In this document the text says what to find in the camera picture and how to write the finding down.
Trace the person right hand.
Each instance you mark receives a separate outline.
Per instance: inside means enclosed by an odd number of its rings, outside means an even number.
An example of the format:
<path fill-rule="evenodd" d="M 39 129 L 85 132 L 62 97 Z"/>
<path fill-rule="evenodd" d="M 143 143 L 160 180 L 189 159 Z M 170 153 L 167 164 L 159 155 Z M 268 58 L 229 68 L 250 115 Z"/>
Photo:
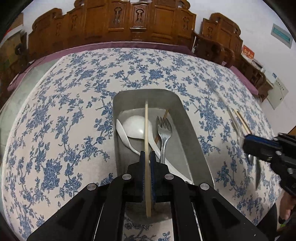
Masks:
<path fill-rule="evenodd" d="M 295 206 L 295 197 L 284 192 L 280 201 L 280 218 L 287 220 L 290 217 L 290 213 Z"/>

